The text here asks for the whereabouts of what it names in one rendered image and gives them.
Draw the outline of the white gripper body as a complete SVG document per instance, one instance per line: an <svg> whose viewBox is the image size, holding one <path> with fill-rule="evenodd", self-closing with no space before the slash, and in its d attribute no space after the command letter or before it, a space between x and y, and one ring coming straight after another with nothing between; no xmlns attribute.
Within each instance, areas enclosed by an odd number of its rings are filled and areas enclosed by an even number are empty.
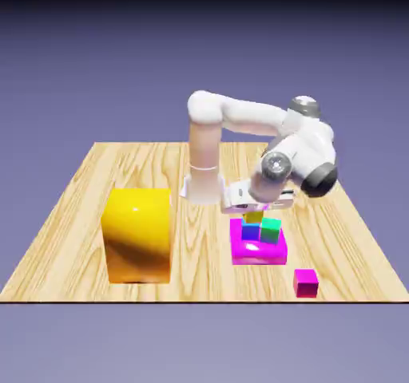
<svg viewBox="0 0 409 383"><path fill-rule="evenodd" d="M267 211L289 208L293 205L295 191L285 189L274 202L258 202L248 193L250 180L241 180L224 189L220 209L225 214L244 214L249 211Z"/></svg>

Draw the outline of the small blue cube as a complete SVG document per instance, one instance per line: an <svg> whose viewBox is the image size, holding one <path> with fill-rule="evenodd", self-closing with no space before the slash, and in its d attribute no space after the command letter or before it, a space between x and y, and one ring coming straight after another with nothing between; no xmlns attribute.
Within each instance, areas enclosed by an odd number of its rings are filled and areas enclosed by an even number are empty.
<svg viewBox="0 0 409 383"><path fill-rule="evenodd" d="M260 239L260 224L242 222L241 238L246 241L258 241Z"/></svg>

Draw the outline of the small green cube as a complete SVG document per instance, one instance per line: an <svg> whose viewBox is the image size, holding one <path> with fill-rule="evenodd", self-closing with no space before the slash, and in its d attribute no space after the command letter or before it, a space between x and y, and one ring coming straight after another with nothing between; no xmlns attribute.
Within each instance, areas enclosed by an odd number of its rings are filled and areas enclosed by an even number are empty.
<svg viewBox="0 0 409 383"><path fill-rule="evenodd" d="M278 243L280 231L280 219L263 218L260 225L260 241L262 243Z"/></svg>

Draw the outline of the small magenta cube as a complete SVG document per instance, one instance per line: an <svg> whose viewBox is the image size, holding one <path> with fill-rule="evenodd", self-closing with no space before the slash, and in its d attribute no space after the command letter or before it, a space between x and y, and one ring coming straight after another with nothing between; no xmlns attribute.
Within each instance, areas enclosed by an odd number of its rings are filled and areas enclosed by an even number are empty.
<svg viewBox="0 0 409 383"><path fill-rule="evenodd" d="M293 287L297 298L315 298L319 289L319 280L314 269L294 270Z"/></svg>

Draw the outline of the large magenta box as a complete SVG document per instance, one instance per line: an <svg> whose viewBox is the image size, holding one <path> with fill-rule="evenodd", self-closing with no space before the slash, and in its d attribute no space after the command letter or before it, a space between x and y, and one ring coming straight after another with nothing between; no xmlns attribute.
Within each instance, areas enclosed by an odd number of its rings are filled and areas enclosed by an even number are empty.
<svg viewBox="0 0 409 383"><path fill-rule="evenodd" d="M230 219L230 245L234 265L285 265L288 247L283 230L277 243L242 239L243 219Z"/></svg>

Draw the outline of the large yellow box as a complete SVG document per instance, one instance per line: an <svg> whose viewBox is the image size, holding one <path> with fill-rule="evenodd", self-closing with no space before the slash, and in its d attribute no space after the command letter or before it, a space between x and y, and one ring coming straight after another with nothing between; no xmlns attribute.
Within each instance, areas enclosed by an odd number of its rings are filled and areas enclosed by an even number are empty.
<svg viewBox="0 0 409 383"><path fill-rule="evenodd" d="M111 283L168 283L171 274L171 191L114 188L101 216Z"/></svg>

